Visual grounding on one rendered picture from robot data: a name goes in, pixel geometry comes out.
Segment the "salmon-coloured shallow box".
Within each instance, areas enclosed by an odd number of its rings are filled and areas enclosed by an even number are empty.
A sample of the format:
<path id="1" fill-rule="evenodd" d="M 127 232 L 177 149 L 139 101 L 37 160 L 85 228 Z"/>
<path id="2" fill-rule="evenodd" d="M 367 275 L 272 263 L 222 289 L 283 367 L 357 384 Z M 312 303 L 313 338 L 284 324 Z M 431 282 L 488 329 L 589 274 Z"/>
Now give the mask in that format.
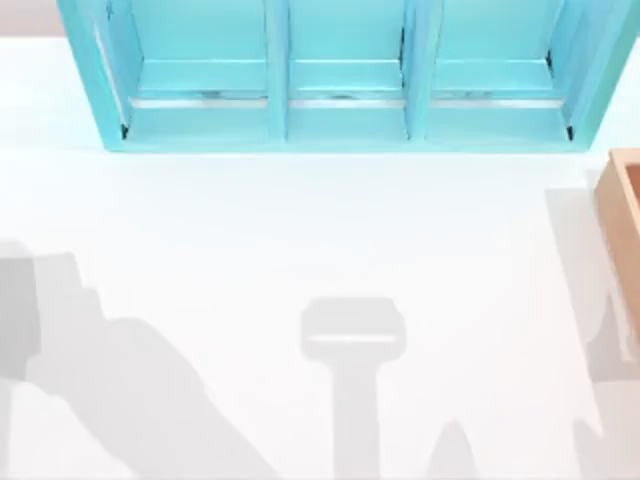
<path id="1" fill-rule="evenodd" d="M 615 148 L 594 189 L 596 211 L 640 349 L 640 148 Z"/>

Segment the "light blue rack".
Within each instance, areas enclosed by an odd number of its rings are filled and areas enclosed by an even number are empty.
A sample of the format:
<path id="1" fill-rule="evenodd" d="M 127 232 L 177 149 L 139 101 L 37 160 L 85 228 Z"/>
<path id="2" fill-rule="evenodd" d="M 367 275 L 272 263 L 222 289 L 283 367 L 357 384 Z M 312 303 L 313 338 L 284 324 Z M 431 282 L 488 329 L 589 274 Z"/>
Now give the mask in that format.
<path id="1" fill-rule="evenodd" d="M 573 152 L 640 0 L 56 0 L 111 152 Z"/>

